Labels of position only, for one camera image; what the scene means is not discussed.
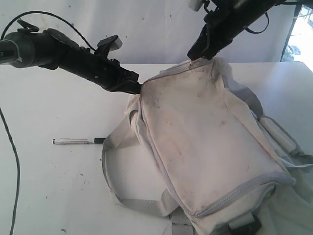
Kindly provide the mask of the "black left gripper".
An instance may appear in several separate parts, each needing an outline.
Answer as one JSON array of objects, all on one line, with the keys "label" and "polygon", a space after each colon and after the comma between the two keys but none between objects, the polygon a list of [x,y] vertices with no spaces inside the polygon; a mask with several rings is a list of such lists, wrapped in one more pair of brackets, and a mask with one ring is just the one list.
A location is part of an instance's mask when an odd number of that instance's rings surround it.
[{"label": "black left gripper", "polygon": [[79,50],[75,55],[76,65],[73,73],[91,81],[106,91],[140,94],[139,75],[121,67],[120,63],[100,55]]}]

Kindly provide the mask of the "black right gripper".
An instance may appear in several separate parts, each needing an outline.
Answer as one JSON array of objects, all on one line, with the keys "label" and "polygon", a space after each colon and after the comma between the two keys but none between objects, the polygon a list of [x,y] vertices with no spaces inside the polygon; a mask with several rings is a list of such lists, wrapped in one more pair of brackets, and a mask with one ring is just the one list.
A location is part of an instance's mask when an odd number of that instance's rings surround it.
[{"label": "black right gripper", "polygon": [[205,25],[187,52],[189,59],[213,58],[247,27],[246,4],[217,4],[205,10]]}]

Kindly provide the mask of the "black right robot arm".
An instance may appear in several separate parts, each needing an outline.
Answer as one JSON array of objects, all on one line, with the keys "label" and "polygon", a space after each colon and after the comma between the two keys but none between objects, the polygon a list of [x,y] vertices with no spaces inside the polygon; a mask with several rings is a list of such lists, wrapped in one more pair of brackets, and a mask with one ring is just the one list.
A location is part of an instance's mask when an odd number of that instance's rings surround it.
[{"label": "black right robot arm", "polygon": [[[216,6],[214,10],[208,10],[211,2]],[[210,60],[244,30],[251,34],[263,33],[248,27],[262,15],[269,23],[268,11],[274,6],[312,3],[311,0],[191,0],[189,8],[197,12],[203,7],[206,15],[205,25],[187,56],[192,61],[201,57]]]}]

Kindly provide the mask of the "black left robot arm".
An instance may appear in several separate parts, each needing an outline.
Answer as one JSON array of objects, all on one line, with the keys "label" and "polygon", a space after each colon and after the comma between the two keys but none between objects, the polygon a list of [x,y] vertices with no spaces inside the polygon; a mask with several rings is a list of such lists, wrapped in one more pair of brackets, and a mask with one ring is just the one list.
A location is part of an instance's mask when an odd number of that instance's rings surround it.
[{"label": "black left robot arm", "polygon": [[38,66],[55,70],[63,69],[109,92],[139,94],[139,75],[121,67],[116,59],[108,59],[110,51],[121,48],[117,35],[101,40],[97,49],[79,46],[62,32],[49,28],[42,33],[22,20],[22,28],[9,33],[0,41],[0,62],[15,68]]}]

